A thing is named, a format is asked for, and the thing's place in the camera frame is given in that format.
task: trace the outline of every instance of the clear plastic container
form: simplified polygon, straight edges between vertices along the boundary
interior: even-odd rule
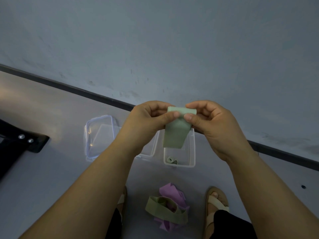
[[[159,139],[159,134],[160,131],[158,131],[152,138],[152,140],[144,146],[142,152],[137,155],[137,157],[152,158],[154,156],[157,147],[157,141]]]
[[[112,116],[105,115],[89,120],[84,127],[85,154],[94,161],[115,139],[119,128]]]
[[[178,164],[169,163],[168,158],[173,157],[178,161]],[[195,132],[191,128],[184,145],[181,149],[178,148],[164,148],[164,163],[169,166],[193,168],[195,166]]]

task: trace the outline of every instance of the clear plastic lid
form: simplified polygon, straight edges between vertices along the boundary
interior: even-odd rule
[[[164,163],[170,166],[193,168],[195,166],[195,132],[191,128],[181,149],[164,148]]]
[[[84,127],[87,160],[97,158],[115,139],[119,131],[115,119],[105,115],[89,120]]]
[[[137,155],[137,157],[152,158],[154,156],[157,147],[157,141],[159,139],[159,134],[160,131],[158,131],[152,138],[152,140],[144,146],[142,152]]]

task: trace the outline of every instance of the black pants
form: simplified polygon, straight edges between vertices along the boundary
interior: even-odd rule
[[[121,231],[121,215],[118,209],[115,209],[105,238],[118,239],[121,237]],[[214,233],[211,236],[211,239],[238,238],[239,235],[242,238],[257,239],[251,223],[244,221],[227,211],[216,211],[214,215]]]

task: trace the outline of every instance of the hand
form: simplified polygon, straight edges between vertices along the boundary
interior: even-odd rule
[[[167,112],[173,106],[162,101],[147,101],[133,108],[114,142],[120,142],[123,149],[133,153],[141,153],[158,130],[177,119],[179,112]]]
[[[187,113],[184,119],[203,132],[213,151],[222,160],[253,152],[233,114],[214,101],[194,101],[187,108],[197,110],[197,115]]]

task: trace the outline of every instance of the green elastic strip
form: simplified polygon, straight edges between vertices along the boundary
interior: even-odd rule
[[[167,112],[178,111],[181,116],[165,126],[163,148],[182,148],[190,131],[191,124],[184,119],[186,113],[196,115],[196,109],[169,106]]]
[[[168,209],[166,207],[167,203],[172,205],[176,211],[172,212],[170,209]],[[175,224],[186,224],[188,222],[187,211],[179,209],[177,204],[167,197],[150,196],[148,198],[145,210],[151,215],[164,221],[170,221]]]

